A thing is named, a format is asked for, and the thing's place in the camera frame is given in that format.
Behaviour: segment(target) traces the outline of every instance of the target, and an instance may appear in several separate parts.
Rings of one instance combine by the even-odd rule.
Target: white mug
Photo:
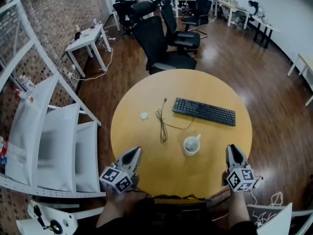
[[[185,139],[183,152],[186,156],[193,156],[200,150],[200,137],[199,134],[196,137],[187,137]]]

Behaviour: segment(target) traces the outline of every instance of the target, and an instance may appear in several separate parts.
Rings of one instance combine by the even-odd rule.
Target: round wooden table
[[[193,119],[172,112],[176,97],[233,110],[236,126],[195,118],[185,131],[167,126],[168,140],[161,143],[160,122],[155,112],[165,98],[166,123],[186,128]],[[144,112],[149,119],[141,119]],[[182,152],[185,138],[198,134],[201,134],[199,152],[185,156]],[[209,197],[223,189],[227,145],[234,143],[249,156],[252,126],[246,107],[223,81],[196,70],[168,70],[141,80],[124,95],[113,116],[111,143],[115,157],[132,147],[142,148],[138,187],[149,194]]]

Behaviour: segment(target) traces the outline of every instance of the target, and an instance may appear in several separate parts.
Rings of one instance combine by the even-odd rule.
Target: brick wall
[[[105,0],[22,0],[38,39],[50,59],[56,64],[64,79],[75,90],[77,81],[69,80],[66,74],[72,72],[72,62],[65,49],[75,34],[75,25],[81,29],[92,26],[92,19],[106,22],[109,11]],[[0,57],[8,64],[13,54],[14,39],[18,33],[17,51],[29,40],[19,23],[15,8],[0,15]],[[77,50],[74,55],[81,67],[84,67],[88,54],[85,50]],[[37,84],[51,76],[51,72],[31,49],[16,68],[17,77],[25,74]],[[13,84],[8,81],[0,92],[0,135],[8,138],[10,126],[18,105],[12,93]],[[65,106],[72,102],[65,89],[58,84],[54,90],[51,104]],[[0,234],[19,234],[16,227],[17,219],[26,218],[27,202],[31,196],[0,188]]]

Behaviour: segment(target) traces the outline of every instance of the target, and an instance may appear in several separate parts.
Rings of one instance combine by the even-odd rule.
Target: black and white marker cube
[[[99,179],[106,189],[118,194],[123,193],[132,185],[131,178],[125,171],[109,166],[104,169]]]
[[[227,177],[233,191],[248,191],[255,183],[254,172],[250,168],[235,168]]]

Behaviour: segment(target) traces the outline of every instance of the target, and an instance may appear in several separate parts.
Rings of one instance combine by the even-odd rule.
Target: black keyboard
[[[236,126],[236,114],[234,111],[179,97],[176,98],[173,112],[216,123]]]

